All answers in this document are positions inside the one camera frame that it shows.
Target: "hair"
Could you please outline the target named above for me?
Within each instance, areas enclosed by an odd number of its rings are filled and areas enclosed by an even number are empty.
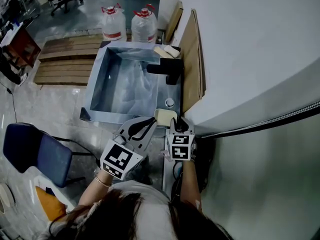
[[[67,221],[63,229],[55,235],[52,226],[63,217],[55,219],[49,227],[50,240],[90,240],[101,239],[106,234],[108,239],[136,239],[136,217],[142,203],[140,193],[124,195],[122,191],[110,190],[84,224],[76,227],[76,219],[88,212],[90,207],[82,206],[71,211],[64,218]],[[232,237],[212,220],[204,216],[192,204],[177,202],[168,204],[171,223],[178,240],[216,239],[232,240]]]

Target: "faucet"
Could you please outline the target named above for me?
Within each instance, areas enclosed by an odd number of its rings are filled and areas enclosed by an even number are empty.
[[[160,58],[160,65],[149,64],[146,71],[151,74],[167,75],[165,82],[167,85],[175,86],[184,70],[184,61],[179,58]]]

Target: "soap bar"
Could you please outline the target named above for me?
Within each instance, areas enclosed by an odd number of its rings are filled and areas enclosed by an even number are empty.
[[[157,108],[153,115],[157,121],[158,126],[170,127],[171,119],[174,118],[177,121],[178,115],[173,110],[167,110],[162,108]]]
[[[159,46],[154,47],[153,50],[162,58],[173,59],[173,57],[169,53],[162,50]]]
[[[174,58],[177,58],[180,55],[180,52],[170,45],[167,45],[164,50]]]

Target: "metal sink basin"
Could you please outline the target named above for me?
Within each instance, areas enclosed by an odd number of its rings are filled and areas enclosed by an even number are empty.
[[[168,85],[166,75],[147,72],[148,64],[160,64],[155,46],[164,48],[150,43],[103,42],[92,67],[80,118],[123,124],[136,117],[152,117],[156,109],[180,115],[181,80]]]

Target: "orange cushion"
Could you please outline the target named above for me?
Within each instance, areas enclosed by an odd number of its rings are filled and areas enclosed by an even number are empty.
[[[46,193],[42,188],[35,186],[36,194],[49,221],[54,221],[62,215],[66,215],[66,206],[54,195]]]

